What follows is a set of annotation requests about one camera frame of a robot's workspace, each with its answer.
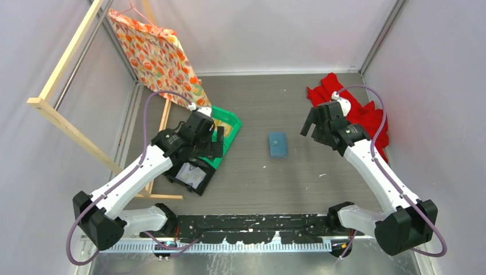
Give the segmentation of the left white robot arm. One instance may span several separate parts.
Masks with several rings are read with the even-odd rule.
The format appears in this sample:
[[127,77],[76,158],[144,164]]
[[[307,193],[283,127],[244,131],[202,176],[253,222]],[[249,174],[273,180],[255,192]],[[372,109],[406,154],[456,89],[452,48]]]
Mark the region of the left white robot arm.
[[209,107],[193,111],[177,130],[160,131],[142,154],[119,175],[87,194],[72,199],[78,226],[101,251],[115,245],[123,236],[156,231],[162,237],[175,232],[176,223],[162,205],[147,209],[124,208],[146,184],[162,174],[188,172],[198,157],[221,157],[224,129],[216,128]]

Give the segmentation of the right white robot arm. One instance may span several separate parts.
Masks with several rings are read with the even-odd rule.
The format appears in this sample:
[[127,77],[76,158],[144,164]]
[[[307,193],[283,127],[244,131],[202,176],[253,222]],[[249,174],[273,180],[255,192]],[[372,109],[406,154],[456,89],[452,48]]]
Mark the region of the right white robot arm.
[[345,158],[377,198],[380,212],[368,211],[352,202],[328,209],[327,227],[335,235],[348,229],[373,237],[390,256],[414,249],[432,240],[438,208],[423,201],[396,176],[378,153],[360,124],[347,120],[339,101],[312,107],[300,134],[312,130],[314,141],[331,147]]

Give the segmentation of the black tray with paper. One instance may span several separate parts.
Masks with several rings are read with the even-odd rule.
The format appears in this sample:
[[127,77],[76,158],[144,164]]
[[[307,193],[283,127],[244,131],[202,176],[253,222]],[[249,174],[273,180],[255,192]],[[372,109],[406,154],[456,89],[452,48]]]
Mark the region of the black tray with paper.
[[182,164],[176,164],[163,175],[170,183],[183,186],[188,192],[202,196],[216,169],[200,158],[190,158]]

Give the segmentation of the green plastic bin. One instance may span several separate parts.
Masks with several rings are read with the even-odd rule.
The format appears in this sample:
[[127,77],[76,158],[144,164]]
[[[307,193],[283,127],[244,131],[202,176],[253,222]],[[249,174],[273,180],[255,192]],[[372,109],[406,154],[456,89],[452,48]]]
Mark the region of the green plastic bin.
[[229,112],[215,105],[212,106],[211,115],[215,122],[215,131],[211,138],[213,142],[217,141],[217,127],[224,127],[223,156],[225,156],[235,140],[236,135],[242,126],[242,122],[233,112]]

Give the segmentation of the red cloth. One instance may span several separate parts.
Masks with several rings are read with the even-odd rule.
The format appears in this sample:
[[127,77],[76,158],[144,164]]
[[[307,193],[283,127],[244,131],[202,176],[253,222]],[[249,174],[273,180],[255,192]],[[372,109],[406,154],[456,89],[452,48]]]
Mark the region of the red cloth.
[[[319,86],[316,86],[315,88],[307,87],[307,98],[311,101],[312,105],[316,107],[319,104],[329,102],[332,93],[341,90],[343,87],[344,86],[339,82],[337,75],[330,73],[320,80]],[[362,105],[347,90],[341,92],[340,96],[346,98],[352,105],[351,111],[347,115],[347,119],[353,124],[360,124],[373,138],[381,124],[383,110],[376,108],[374,101]],[[389,145],[387,131],[388,124],[385,123],[375,142],[375,147],[386,163],[389,162],[385,154],[385,148]]]

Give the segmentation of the floral orange fabric bag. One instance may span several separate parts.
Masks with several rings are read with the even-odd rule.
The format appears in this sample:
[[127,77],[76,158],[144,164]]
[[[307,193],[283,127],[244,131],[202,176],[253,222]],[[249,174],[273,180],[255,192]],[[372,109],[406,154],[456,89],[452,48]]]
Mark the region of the floral orange fabric bag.
[[114,9],[109,9],[107,16],[132,69],[145,87],[153,92],[176,92],[177,95],[161,96],[185,108],[191,103],[211,106],[175,31],[150,21],[140,22]]

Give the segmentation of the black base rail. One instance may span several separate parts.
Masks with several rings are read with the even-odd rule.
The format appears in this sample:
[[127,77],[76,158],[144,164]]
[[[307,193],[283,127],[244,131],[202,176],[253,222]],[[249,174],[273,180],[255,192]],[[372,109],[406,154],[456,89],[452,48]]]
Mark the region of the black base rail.
[[179,215],[169,220],[168,229],[151,234],[209,244],[270,243],[275,237],[283,244],[319,243],[325,237],[351,236],[349,229],[331,229],[324,214]]

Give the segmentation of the wooden frame rack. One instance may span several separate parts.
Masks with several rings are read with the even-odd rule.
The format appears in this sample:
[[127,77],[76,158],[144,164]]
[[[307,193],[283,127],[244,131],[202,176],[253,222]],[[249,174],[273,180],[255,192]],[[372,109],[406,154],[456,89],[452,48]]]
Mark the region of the wooden frame rack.
[[[49,76],[46,84],[42,88],[40,94],[37,97],[30,97],[27,100],[27,104],[36,109],[40,114],[48,119],[54,126],[62,131],[66,136],[71,138],[75,143],[80,145],[87,153],[94,156],[97,160],[101,161],[111,172],[115,175],[122,171],[122,168],[115,163],[105,152],[103,152],[95,143],[87,138],[79,129],[77,129],[71,122],[69,122],[63,115],[58,112],[58,108],[61,105],[65,94],[69,90],[72,81],[75,79],[79,68],[84,61],[85,56],[89,48],[91,47],[93,40],[98,33],[100,26],[104,23],[104,18],[107,14],[109,7],[112,5],[112,1],[91,1],[89,3],[89,9],[81,20],[77,30],[71,38],[69,44],[61,55],[58,63],[53,69],[53,72]],[[77,53],[82,41],[95,18],[98,22],[92,30],[89,39],[83,47],[83,51],[80,53],[76,65],[73,67],[70,75],[65,83],[65,86],[59,94],[58,100],[54,106],[49,104],[52,94],[57,89],[59,82],[62,80],[68,65],[73,60],[73,57]]]

